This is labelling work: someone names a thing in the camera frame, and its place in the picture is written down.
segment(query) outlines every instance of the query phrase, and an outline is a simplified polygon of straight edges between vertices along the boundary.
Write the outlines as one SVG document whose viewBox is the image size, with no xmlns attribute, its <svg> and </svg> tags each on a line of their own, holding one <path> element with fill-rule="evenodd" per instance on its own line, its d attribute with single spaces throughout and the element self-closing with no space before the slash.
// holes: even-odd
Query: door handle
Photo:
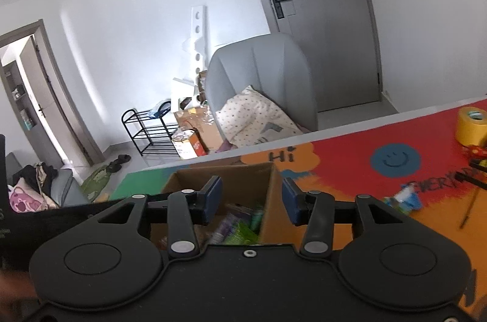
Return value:
<svg viewBox="0 0 487 322">
<path fill-rule="evenodd" d="M 42 116 L 45 118 L 46 115 L 44 114 L 44 109 L 41 107 L 40 104 L 38 104 L 38 105 L 39 105 L 39 109 L 37 111 L 40 112 L 42 114 Z"/>
<path fill-rule="evenodd" d="M 288 2 L 289 0 L 272 0 L 274 4 L 274 9 L 276 10 L 276 15 L 278 19 L 284 18 L 284 13 L 282 12 L 281 2 Z"/>
</svg>

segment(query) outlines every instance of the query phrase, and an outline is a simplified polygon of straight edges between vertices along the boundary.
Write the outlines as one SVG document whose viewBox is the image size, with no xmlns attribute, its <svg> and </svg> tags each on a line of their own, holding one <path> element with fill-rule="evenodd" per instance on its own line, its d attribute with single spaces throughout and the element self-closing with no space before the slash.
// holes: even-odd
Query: orange cloud shape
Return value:
<svg viewBox="0 0 487 322">
<path fill-rule="evenodd" d="M 320 164 L 320 158 L 313 152 L 313 149 L 312 143 L 302 143 L 297 146 L 247 154 L 240 160 L 244 164 L 272 161 L 279 171 L 289 169 L 293 172 L 307 172 Z"/>
<path fill-rule="evenodd" d="M 319 190 L 324 193 L 329 193 L 333 197 L 335 197 L 336 200 L 339 201 L 353 201 L 354 197 L 350 197 L 341 191 L 335 190 L 331 186 L 326 186 L 322 184 L 321 178 L 315 174 L 309 174 L 306 176 L 301 176 L 300 178 L 294 179 L 294 182 L 298 187 L 305 192 L 311 191 L 311 190 Z"/>
</svg>

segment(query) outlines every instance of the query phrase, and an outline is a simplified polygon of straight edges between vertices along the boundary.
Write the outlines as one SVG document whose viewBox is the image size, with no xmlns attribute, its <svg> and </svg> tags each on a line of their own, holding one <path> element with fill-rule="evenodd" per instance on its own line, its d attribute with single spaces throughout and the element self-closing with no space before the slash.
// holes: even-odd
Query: open cardboard box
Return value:
<svg viewBox="0 0 487 322">
<path fill-rule="evenodd" d="M 174 116 L 180 128 L 198 130 L 206 151 L 216 151 L 222 145 L 222 136 L 208 106 L 175 112 Z"/>
<path fill-rule="evenodd" d="M 208 231 L 214 231 L 225 217 L 225 204 L 237 203 L 252 209 L 264 205 L 259 243 L 299 245 L 303 232 L 289 221 L 282 203 L 282 178 L 272 162 L 180 169 L 170 176 L 162 193 L 174 193 L 184 189 L 199 191 L 213 175 L 221 177 L 223 192 L 220 206 L 208 226 Z M 166 224 L 152 225 L 150 239 L 156 245 L 166 235 Z"/>
</svg>

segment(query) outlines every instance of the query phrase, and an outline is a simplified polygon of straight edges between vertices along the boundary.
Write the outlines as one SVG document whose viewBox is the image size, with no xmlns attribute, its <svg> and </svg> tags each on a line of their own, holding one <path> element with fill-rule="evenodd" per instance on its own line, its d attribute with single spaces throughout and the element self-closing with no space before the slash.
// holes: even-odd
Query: cardboard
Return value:
<svg viewBox="0 0 487 322">
<path fill-rule="evenodd" d="M 183 160 L 189 160 L 206 155 L 205 148 L 200 138 L 193 129 L 176 132 L 172 138 L 172 144 Z"/>
<path fill-rule="evenodd" d="M 198 91 L 200 92 L 200 103 L 206 101 L 206 94 L 205 94 L 205 82 L 206 82 L 206 70 L 202 70 L 198 73 Z"/>
<path fill-rule="evenodd" d="M 206 151 L 216 151 L 222 145 L 222 136 L 208 106 L 175 112 L 174 116 L 179 127 L 198 130 Z"/>
<path fill-rule="evenodd" d="M 282 178 L 270 162 L 255 165 L 211 166 L 202 168 L 180 169 L 174 172 L 162 193 L 174 193 L 191 188 L 200 190 L 213 176 L 218 175 L 223 181 L 222 199 L 216 216 L 208 227 L 213 231 L 226 215 L 224 205 L 238 203 L 254 209 L 264 205 L 259 243 L 294 243 L 302 234 L 294 227 L 282 203 Z M 152 225 L 151 241 L 158 244 L 167 235 L 167 225 Z"/>
</svg>

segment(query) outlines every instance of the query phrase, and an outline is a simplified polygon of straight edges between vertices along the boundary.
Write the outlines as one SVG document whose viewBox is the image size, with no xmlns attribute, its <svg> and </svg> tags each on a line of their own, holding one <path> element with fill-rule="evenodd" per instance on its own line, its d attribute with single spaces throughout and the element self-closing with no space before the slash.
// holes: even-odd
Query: open doorway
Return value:
<svg viewBox="0 0 487 322">
<path fill-rule="evenodd" d="M 104 160 L 67 91 L 42 19 L 0 36 L 0 60 L 8 99 L 40 160 L 57 169 Z"/>
</svg>

